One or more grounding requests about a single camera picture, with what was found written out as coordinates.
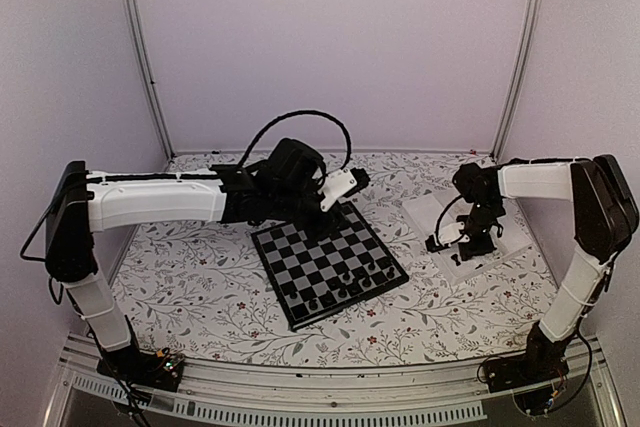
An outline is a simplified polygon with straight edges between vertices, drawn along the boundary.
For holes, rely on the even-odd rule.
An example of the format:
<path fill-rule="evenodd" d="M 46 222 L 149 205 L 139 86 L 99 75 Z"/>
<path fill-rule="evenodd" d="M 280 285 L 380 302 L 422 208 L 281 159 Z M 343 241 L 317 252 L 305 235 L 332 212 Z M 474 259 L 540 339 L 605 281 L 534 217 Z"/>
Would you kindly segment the black chess piece twelfth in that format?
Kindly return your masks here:
<path fill-rule="evenodd" d="M 331 280 L 327 283 L 331 291 L 338 291 L 340 289 L 340 282 L 338 280 Z"/>

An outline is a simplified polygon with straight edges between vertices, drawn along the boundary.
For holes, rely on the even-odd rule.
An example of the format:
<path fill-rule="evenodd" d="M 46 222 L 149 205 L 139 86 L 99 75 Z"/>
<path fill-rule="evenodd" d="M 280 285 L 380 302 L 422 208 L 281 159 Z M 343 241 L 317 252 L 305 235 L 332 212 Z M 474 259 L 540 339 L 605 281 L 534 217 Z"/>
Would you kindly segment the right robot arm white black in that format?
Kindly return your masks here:
<path fill-rule="evenodd" d="M 524 382 L 537 383 L 562 360 L 639 226 L 631 189 L 611 154 L 514 159 L 491 167 L 467 163 L 454 174 L 453 185 L 472 206 L 458 235 L 461 243 L 485 238 L 505 215 L 506 199 L 566 200 L 573 206 L 576 246 L 570 266 L 549 310 L 532 327 L 525 353 L 513 363 Z"/>

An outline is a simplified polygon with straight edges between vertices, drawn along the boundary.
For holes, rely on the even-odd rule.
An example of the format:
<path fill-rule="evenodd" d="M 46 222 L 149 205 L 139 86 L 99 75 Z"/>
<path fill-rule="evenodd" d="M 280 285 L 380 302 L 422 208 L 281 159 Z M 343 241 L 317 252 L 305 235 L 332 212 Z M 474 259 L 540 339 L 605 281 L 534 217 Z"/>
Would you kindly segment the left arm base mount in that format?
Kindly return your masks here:
<path fill-rule="evenodd" d="M 184 372 L 184 356 L 168 349 L 146 353 L 131 345 L 116 351 L 101 351 L 97 372 L 123 383 L 177 392 Z"/>

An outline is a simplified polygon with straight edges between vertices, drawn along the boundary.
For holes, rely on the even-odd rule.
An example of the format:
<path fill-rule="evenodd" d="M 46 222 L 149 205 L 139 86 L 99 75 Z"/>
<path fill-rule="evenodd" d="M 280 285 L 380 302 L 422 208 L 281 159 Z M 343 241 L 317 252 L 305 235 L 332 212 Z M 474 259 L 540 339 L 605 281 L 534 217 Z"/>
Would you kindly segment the white plastic compartment tray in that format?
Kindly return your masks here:
<path fill-rule="evenodd" d="M 441 244 L 429 254 L 431 260 L 452 285 L 485 273 L 493 267 L 511 261 L 533 245 L 530 236 L 517 220 L 518 209 L 512 200 L 505 200 L 506 214 L 498 219 L 499 225 L 489 231 L 492 251 L 475 255 L 474 245 L 467 234 L 462 233 L 464 217 L 471 205 L 455 200 L 457 191 L 447 189 L 405 200 L 401 213 L 419 240 L 418 251 L 424 253 L 435 232 Z"/>

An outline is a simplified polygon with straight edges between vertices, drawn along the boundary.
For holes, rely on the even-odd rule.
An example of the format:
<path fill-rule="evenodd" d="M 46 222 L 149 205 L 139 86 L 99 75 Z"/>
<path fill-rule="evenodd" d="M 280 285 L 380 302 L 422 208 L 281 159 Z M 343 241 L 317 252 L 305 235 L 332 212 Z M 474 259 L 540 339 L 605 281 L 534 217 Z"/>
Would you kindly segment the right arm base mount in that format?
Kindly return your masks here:
<path fill-rule="evenodd" d="M 543 366 L 533 373 L 526 369 L 525 356 L 491 355 L 480 364 L 476 377 L 491 393 L 512 391 L 546 382 L 538 389 L 529 389 L 512 396 L 515 406 L 525 415 L 534 417 L 549 413 L 558 397 L 566 390 L 569 367 L 564 359 Z"/>

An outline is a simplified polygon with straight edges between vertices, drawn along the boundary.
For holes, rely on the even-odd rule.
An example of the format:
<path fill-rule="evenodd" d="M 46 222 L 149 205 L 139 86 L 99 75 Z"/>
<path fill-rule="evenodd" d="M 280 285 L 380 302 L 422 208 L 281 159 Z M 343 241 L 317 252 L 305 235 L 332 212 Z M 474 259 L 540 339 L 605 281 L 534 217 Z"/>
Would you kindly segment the black and grey chessboard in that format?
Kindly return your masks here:
<path fill-rule="evenodd" d="M 360 302 L 385 294 L 409 281 L 409 276 L 391 251 L 379 238 L 373 227 L 365 220 L 351 202 L 341 204 L 341 212 L 347 225 L 333 235 L 312 241 L 306 233 L 293 223 L 281 223 L 251 235 L 270 285 L 275 292 L 289 328 L 295 332 L 313 325 L 327 317 Z M 381 259 L 389 257 L 393 266 L 383 269 Z M 367 264 L 374 262 L 376 269 L 367 271 Z M 357 277 L 357 270 L 364 269 L 373 287 L 364 289 Z M 384 278 L 384 271 L 392 271 L 393 277 Z M 350 280 L 343 282 L 341 275 L 350 273 Z M 337 291 L 331 291 L 327 283 L 338 280 L 340 287 L 357 282 L 362 292 L 346 301 L 339 301 Z M 288 294 L 296 291 L 298 299 L 290 301 Z M 331 293 L 335 303 L 324 307 L 320 298 Z M 316 311 L 308 308 L 315 299 Z"/>

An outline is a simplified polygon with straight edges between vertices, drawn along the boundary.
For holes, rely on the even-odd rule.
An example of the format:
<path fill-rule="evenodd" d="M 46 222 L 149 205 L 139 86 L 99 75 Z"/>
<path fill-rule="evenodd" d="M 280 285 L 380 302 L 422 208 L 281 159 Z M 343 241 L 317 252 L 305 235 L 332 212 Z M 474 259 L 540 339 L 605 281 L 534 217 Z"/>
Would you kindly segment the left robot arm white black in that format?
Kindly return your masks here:
<path fill-rule="evenodd" d="M 367 181 L 366 173 L 348 166 L 329 171 L 320 153 L 291 138 L 252 165 L 240 160 L 197 171 L 109 174 L 73 161 L 36 225 L 45 231 L 38 260 L 90 327 L 103 358 L 126 380 L 138 381 L 149 362 L 99 269 L 95 234 L 174 221 L 280 220 L 323 238 L 338 225 L 338 201 Z"/>

